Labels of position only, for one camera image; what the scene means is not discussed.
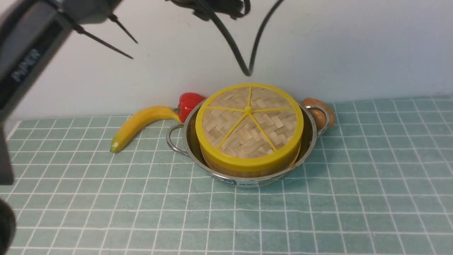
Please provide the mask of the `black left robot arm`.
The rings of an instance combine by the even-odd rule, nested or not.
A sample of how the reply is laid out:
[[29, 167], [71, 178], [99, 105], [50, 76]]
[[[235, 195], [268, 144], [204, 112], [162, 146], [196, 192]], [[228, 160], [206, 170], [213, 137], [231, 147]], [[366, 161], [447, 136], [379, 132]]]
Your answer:
[[73, 31], [100, 24], [119, 0], [18, 0], [1, 14], [1, 184], [14, 173], [4, 124]]

